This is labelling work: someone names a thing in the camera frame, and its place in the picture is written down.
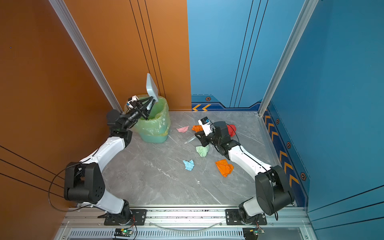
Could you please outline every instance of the wall stripe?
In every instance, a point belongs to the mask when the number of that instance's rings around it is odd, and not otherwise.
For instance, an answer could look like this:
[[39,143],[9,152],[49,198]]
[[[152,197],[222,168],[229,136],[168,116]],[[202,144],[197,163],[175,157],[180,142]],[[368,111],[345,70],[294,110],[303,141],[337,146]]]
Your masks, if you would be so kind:
[[[38,175],[36,175],[36,174],[33,174],[33,173],[29,172],[29,171],[27,171],[27,170],[25,170],[25,169],[23,169],[23,168],[21,168],[21,167],[18,167],[18,166],[16,166],[16,165],[13,165],[12,163],[7,162],[6,160],[3,160],[3,159],[1,159],[1,158],[0,158],[0,160],[3,161],[3,162],[5,162],[5,163],[8,163],[9,165],[14,166],[14,167],[16,167],[16,168],[18,168],[18,169],[20,169],[20,170],[23,170],[23,171],[25,171],[25,172],[27,172],[27,173],[29,173],[29,174],[32,174],[32,175],[34,175],[34,176],[36,176],[36,177],[38,177],[38,178],[40,178],[40,179],[43,179],[43,180],[45,180],[45,181],[47,181],[47,182],[49,182],[49,183],[51,182],[51,181],[49,181],[49,180],[47,180],[47,179],[45,179],[45,178],[43,178],[43,177],[40,177],[40,176],[38,176]],[[64,187],[62,187],[62,186],[60,186],[60,185],[57,185],[56,183],[53,183],[53,185],[56,185],[56,186],[61,187],[61,188],[64,189]]]
[[251,9],[249,10],[249,16],[248,16],[247,27],[245,28],[244,40],[243,40],[243,46],[241,47],[240,58],[239,58],[239,64],[238,64],[238,66],[237,66],[237,71],[236,71],[236,76],[235,76],[235,82],[233,83],[232,96],[231,96],[231,101],[230,101],[230,103],[229,103],[229,106],[231,106],[231,104],[232,104],[233,93],[234,93],[234,91],[235,91],[236,78],[237,78],[237,73],[238,73],[238,71],[239,71],[239,67],[240,67],[241,55],[243,54],[243,48],[244,48],[244,43],[245,43],[245,36],[247,35],[249,19],[250,19],[250,17],[251,17],[251,12],[252,12],[252,6],[253,6],[253,0],[252,0],[252,3],[251,3]]
[[344,226],[344,225],[349,225],[349,224],[354,224],[354,223],[359,223],[359,222],[368,222],[368,221],[382,219],[382,218],[384,218],[384,217],[376,217],[376,218],[371,218],[371,219],[357,221],[357,222],[350,222],[350,223],[345,223],[345,224],[340,224],[340,225],[335,225],[335,226],[330,226],[330,227],[318,228],[318,229],[314,229],[314,230],[316,231],[316,230],[321,230],[321,229],[326,229],[326,228],[339,227],[339,226]]
[[163,85],[163,91],[164,91],[164,97],[167,98],[166,91],[164,89],[164,82],[163,82],[163,77],[161,75],[161,69],[160,69],[160,63],[159,63],[159,57],[157,56],[157,50],[156,50],[156,44],[155,44],[155,38],[153,37],[153,32],[152,32],[152,26],[151,26],[151,20],[149,19],[149,14],[148,14],[148,8],[147,8],[147,1],[144,0],[145,3],[145,8],[147,10],[147,16],[148,16],[148,22],[149,22],[149,28],[151,30],[151,35],[152,35],[152,40],[153,40],[153,46],[155,48],[155,55],[156,55],[156,60],[157,60],[157,65],[159,66],[159,72],[160,72],[160,80]]
[[156,69],[155,69],[155,64],[153,63],[153,57],[152,57],[152,53],[151,53],[151,48],[149,47],[149,41],[148,41],[148,36],[147,36],[147,31],[145,30],[145,24],[144,24],[144,20],[143,20],[143,15],[141,14],[141,9],[140,9],[140,4],[139,4],[139,0],[137,0],[137,5],[139,6],[139,12],[140,12],[140,16],[141,16],[141,21],[143,23],[143,28],[144,28],[144,33],[145,33],[145,38],[147,39],[147,44],[148,44],[148,49],[149,49],[149,55],[151,56],[151,61],[152,61],[152,66],[153,66],[153,70],[155,72],[155,78],[156,78],[156,81],[157,81],[157,87],[159,88],[159,91],[160,91],[160,85],[159,85],[159,80],[157,78],[157,74],[156,74]]
[[130,5],[131,5],[133,18],[135,19],[136,28],[137,28],[137,33],[139,34],[139,38],[140,38],[140,42],[141,42],[141,47],[143,48],[143,53],[144,53],[144,57],[145,57],[145,62],[147,63],[148,72],[149,72],[149,74],[150,74],[151,72],[149,71],[149,65],[148,65],[147,57],[145,56],[144,45],[143,45],[143,42],[142,42],[142,40],[141,40],[139,27],[137,26],[137,21],[136,21],[136,17],[135,17],[135,12],[133,11],[133,7],[132,7],[132,2],[131,2],[131,0],[129,0],[129,3],[130,3]]
[[9,150],[8,148],[5,148],[5,147],[3,147],[3,146],[1,146],[1,145],[0,145],[0,147],[3,148],[3,149],[5,149],[5,150],[7,150],[8,152],[13,153],[14,155],[16,155],[16,156],[18,156],[18,157],[20,157],[20,158],[22,158],[22,159],[24,159],[24,160],[26,160],[26,161],[32,163],[33,165],[38,166],[39,168],[44,169],[44,170],[46,170],[47,172],[52,173],[53,175],[56,175],[56,174],[54,174],[53,172],[49,171],[48,169],[45,169],[45,168],[43,168],[42,166],[40,166],[40,165],[38,165],[38,164],[36,164],[36,163],[34,163],[34,162],[32,162],[32,161],[26,159],[25,157],[22,157],[22,156],[20,156],[19,154],[15,153],[15,152],[12,152],[12,151]]
[[238,103],[237,107],[240,106],[240,101],[241,101],[241,98],[242,98],[242,96],[243,96],[245,83],[246,83],[246,81],[247,81],[247,77],[248,77],[249,69],[251,68],[251,63],[252,63],[253,54],[255,53],[255,48],[256,48],[257,40],[259,39],[260,29],[262,28],[262,24],[263,24],[263,20],[264,20],[264,15],[265,15],[265,10],[266,10],[266,7],[267,7],[267,6],[268,6],[268,0],[267,0],[267,2],[266,2],[266,5],[265,5],[265,9],[264,9],[264,13],[263,13],[263,18],[262,18],[262,21],[261,21],[261,23],[260,23],[259,32],[257,33],[256,42],[255,42],[255,47],[253,48],[253,52],[252,52],[252,56],[251,56],[251,61],[249,62],[249,67],[248,67],[247,75],[245,76],[243,89],[242,89],[242,91],[241,91],[241,96],[240,96],[240,100],[239,100],[239,103]]
[[358,195],[364,194],[364,193],[366,193],[366,192],[370,192],[370,191],[372,191],[372,190],[375,190],[375,189],[378,189],[378,188],[381,188],[381,187],[384,187],[384,185],[381,185],[381,186],[378,186],[378,187],[375,187],[375,188],[369,189],[369,190],[367,190],[367,191],[365,191],[365,192],[361,192],[361,193],[359,193],[359,194],[356,194],[356,195],[353,195],[353,196],[350,196],[350,197],[347,197],[347,198],[341,199],[341,200],[339,200],[339,201],[337,201],[337,202],[333,202],[333,203],[331,203],[331,204],[327,204],[327,205],[325,205],[325,206],[322,206],[322,207],[319,207],[319,208],[313,209],[313,210],[311,210],[311,211],[309,211],[309,212],[313,212],[313,211],[319,210],[319,209],[321,209],[321,208],[323,208],[323,207],[327,207],[327,206],[330,206],[330,205],[332,205],[332,204],[335,204],[335,203],[338,203],[338,202],[341,202],[341,201],[347,200],[347,199],[349,199],[349,198],[353,198],[353,197],[356,197],[356,196],[358,196]]
[[[24,183],[24,184],[26,184],[26,185],[29,185],[29,186],[35,187],[35,188],[37,188],[37,189],[43,190],[44,192],[48,192],[47,190],[44,190],[44,189],[42,189],[42,188],[39,188],[39,187],[36,187],[35,185],[32,185],[32,184],[29,184],[29,183],[23,182],[23,181],[21,181],[21,180],[18,180],[18,179],[16,179],[16,178],[10,177],[10,176],[8,176],[8,175],[5,175],[5,174],[3,174],[3,173],[0,173],[0,174],[1,174],[1,175],[3,175],[3,176],[9,177],[10,179],[13,179],[13,180],[16,180],[16,181],[22,182],[22,183]],[[53,193],[53,192],[50,192],[50,194],[56,195],[56,196],[58,196],[58,197],[62,197],[62,196],[60,196],[60,195],[57,195],[57,194],[55,194],[55,193]]]
[[364,206],[364,207],[358,207],[358,208],[355,208],[355,209],[352,209],[352,210],[348,210],[348,211],[345,211],[345,212],[341,212],[341,213],[338,213],[338,214],[333,214],[333,215],[329,215],[329,216],[326,216],[326,217],[318,218],[318,219],[312,220],[311,222],[317,221],[317,220],[320,220],[320,219],[324,219],[324,218],[327,218],[327,217],[333,217],[333,216],[336,216],[336,215],[344,214],[344,213],[347,213],[347,212],[352,212],[352,211],[363,209],[363,208],[366,208],[366,207],[375,206],[375,205],[382,204],[382,203],[384,203],[384,201],[378,202],[378,203],[375,203],[375,204],[370,204],[370,205],[367,205],[367,206]]
[[237,88],[237,93],[236,93],[236,98],[235,98],[235,104],[234,104],[234,107],[235,107],[235,105],[236,105],[237,96],[238,96],[238,94],[239,94],[239,89],[240,89],[240,85],[241,85],[241,79],[243,78],[244,68],[245,68],[245,65],[246,65],[246,63],[247,63],[249,47],[251,46],[252,36],[253,36],[253,31],[255,30],[256,20],[257,20],[257,16],[258,16],[258,14],[259,14],[259,9],[260,9],[260,4],[261,4],[261,0],[260,0],[260,3],[259,3],[259,7],[257,8],[256,18],[255,18],[255,22],[254,22],[254,24],[253,24],[252,33],[251,33],[251,39],[249,40],[249,45],[248,45],[248,49],[247,49],[247,54],[245,55],[245,61],[244,61],[243,71],[242,71],[242,73],[241,73],[239,86],[238,86],[238,88]]

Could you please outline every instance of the orange cloth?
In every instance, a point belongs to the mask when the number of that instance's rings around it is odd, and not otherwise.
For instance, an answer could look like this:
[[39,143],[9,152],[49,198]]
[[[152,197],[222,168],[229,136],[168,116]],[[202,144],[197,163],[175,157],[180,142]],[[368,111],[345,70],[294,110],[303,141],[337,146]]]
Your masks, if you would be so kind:
[[224,177],[227,177],[228,174],[231,174],[231,172],[233,170],[233,165],[232,164],[228,164],[225,159],[217,161],[216,162],[216,166],[217,166],[218,170],[220,171],[220,173]]
[[235,125],[227,125],[228,127],[228,133],[229,133],[229,136],[233,137],[235,134],[236,134],[236,127]]
[[201,131],[203,131],[203,127],[200,125],[194,125],[192,130],[195,132],[201,132]]

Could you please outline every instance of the black mounting plate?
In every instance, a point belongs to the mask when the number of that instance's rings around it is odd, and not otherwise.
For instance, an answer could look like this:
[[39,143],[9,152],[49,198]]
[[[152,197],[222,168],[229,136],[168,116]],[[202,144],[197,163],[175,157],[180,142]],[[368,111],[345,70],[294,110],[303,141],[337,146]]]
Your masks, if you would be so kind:
[[[248,225],[248,224],[243,224],[240,219],[240,215],[238,213],[238,209],[226,209],[225,210],[225,216],[227,220],[227,225]],[[255,220],[249,224],[249,225],[256,225],[256,221],[258,225],[266,225],[266,217],[265,214],[258,214],[256,215]]]
[[[136,226],[143,226],[145,219],[147,217],[147,210],[146,209],[131,209],[132,215],[135,216],[135,225]],[[104,221],[105,226],[120,226],[116,221],[114,221],[112,218],[106,218]],[[129,221],[124,226],[131,226],[132,221]]]

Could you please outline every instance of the robotic arm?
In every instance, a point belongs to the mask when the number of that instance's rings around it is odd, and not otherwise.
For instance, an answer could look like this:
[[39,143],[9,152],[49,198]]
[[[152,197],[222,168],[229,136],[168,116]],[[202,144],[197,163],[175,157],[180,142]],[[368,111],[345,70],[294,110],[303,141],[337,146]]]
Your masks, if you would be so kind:
[[231,139],[225,122],[211,123],[204,117],[199,120],[199,124],[203,131],[195,133],[195,136],[203,147],[212,144],[221,155],[237,163],[255,178],[256,197],[239,205],[243,223],[252,223],[263,212],[272,215],[294,202],[295,197],[282,167],[272,167],[247,152],[239,142]]
[[99,218],[109,218],[121,225],[130,221],[132,213],[128,201],[105,190],[101,172],[118,152],[128,146],[132,138],[129,128],[141,117],[148,119],[156,100],[153,96],[142,100],[133,96],[128,101],[129,110],[126,114],[120,114],[117,110],[107,114],[110,129],[107,141],[88,157],[67,165],[64,183],[66,200],[91,204],[106,211]]

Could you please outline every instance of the trash can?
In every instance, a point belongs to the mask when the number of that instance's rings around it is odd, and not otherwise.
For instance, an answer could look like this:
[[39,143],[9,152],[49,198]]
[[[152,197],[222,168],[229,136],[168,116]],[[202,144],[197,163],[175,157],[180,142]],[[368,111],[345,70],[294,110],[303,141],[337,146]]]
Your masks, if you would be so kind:
[[[147,98],[148,95],[138,95],[137,97],[143,99]],[[137,132],[145,142],[162,143],[168,138],[169,127],[168,103],[165,98],[159,96],[159,101],[153,105],[148,120],[139,119],[131,130]]]

